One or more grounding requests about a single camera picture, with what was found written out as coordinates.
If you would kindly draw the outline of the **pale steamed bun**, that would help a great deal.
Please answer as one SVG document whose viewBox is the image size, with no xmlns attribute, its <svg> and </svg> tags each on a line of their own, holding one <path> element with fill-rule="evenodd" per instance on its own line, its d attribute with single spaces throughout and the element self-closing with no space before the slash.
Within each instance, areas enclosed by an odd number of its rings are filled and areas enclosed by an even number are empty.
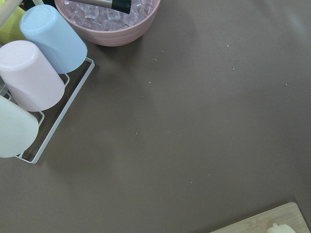
<svg viewBox="0 0 311 233">
<path fill-rule="evenodd" d="M 273 223 L 272 226 L 267 229 L 267 233 L 295 233 L 295 231 L 287 224 L 278 225 L 277 223 Z"/>
</svg>

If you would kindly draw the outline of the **pink ice bowl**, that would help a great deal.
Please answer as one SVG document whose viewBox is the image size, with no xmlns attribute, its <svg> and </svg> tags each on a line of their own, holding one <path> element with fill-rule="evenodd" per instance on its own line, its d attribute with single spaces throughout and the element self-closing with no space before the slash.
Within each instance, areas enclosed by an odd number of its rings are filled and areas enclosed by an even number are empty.
<svg viewBox="0 0 311 233">
<path fill-rule="evenodd" d="M 132 27 L 116 31 L 95 31 L 82 27 L 67 17 L 67 14 L 65 13 L 65 4 L 62 0 L 56 0 L 55 5 L 62 17 L 69 23 L 69 25 L 77 32 L 80 37 L 97 45 L 117 47 L 129 44 L 139 39 L 148 31 L 158 11 L 160 1 L 154 1 L 153 11 L 144 20 Z"/>
</svg>

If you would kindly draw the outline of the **metal black-tipped utensil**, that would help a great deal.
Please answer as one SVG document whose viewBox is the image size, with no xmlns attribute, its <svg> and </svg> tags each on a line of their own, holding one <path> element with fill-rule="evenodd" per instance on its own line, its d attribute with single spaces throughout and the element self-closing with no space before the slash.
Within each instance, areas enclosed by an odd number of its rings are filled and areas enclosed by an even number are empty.
<svg viewBox="0 0 311 233">
<path fill-rule="evenodd" d="M 122 13 L 130 14 L 131 0 L 73 0 L 74 2 L 100 6 L 113 9 Z"/>
</svg>

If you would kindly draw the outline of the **pink plastic cup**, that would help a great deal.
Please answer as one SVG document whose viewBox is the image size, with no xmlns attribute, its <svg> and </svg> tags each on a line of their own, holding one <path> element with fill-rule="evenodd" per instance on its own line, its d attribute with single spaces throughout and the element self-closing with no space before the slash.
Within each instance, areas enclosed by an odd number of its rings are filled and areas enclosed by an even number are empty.
<svg viewBox="0 0 311 233">
<path fill-rule="evenodd" d="M 0 76 L 17 104 L 29 112 L 55 106 L 65 84 L 32 42 L 17 40 L 0 48 Z"/>
</svg>

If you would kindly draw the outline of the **mint plastic cup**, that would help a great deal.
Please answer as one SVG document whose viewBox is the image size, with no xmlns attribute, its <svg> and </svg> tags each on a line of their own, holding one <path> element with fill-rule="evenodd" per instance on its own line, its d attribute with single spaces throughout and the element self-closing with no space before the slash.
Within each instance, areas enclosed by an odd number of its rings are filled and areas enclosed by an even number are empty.
<svg viewBox="0 0 311 233">
<path fill-rule="evenodd" d="M 0 156 L 10 158 L 27 150 L 35 141 L 39 123 L 35 116 L 5 97 L 0 98 Z"/>
</svg>

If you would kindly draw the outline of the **blue plastic cup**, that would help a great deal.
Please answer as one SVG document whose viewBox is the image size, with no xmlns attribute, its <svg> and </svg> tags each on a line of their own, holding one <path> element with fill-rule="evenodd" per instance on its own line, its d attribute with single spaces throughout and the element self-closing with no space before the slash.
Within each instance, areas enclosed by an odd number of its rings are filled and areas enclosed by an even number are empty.
<svg viewBox="0 0 311 233">
<path fill-rule="evenodd" d="M 24 37 L 38 46 L 58 74 L 76 70 L 87 57 L 87 47 L 75 30 L 50 5 L 37 5 L 19 23 Z"/>
</svg>

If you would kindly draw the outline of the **wooden cutting board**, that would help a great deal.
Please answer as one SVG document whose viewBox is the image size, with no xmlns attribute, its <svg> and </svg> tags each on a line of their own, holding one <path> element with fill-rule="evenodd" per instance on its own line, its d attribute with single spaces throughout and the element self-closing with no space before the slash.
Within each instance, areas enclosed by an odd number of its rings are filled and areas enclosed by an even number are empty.
<svg viewBox="0 0 311 233">
<path fill-rule="evenodd" d="M 255 216 L 246 218 L 226 227 L 215 230 L 216 233 L 266 233 L 273 223 L 287 224 L 296 233 L 309 233 L 298 205 L 289 202 Z"/>
</svg>

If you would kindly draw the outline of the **yellow-green plastic cup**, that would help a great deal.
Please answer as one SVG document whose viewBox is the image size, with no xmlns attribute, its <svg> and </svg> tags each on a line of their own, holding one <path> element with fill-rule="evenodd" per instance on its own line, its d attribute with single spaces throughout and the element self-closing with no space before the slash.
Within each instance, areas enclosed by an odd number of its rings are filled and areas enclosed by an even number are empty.
<svg viewBox="0 0 311 233">
<path fill-rule="evenodd" d="M 5 23 L 0 27 L 0 44 L 5 45 L 16 40 L 25 40 L 20 30 L 19 22 L 25 11 L 17 7 L 16 10 L 8 17 Z"/>
</svg>

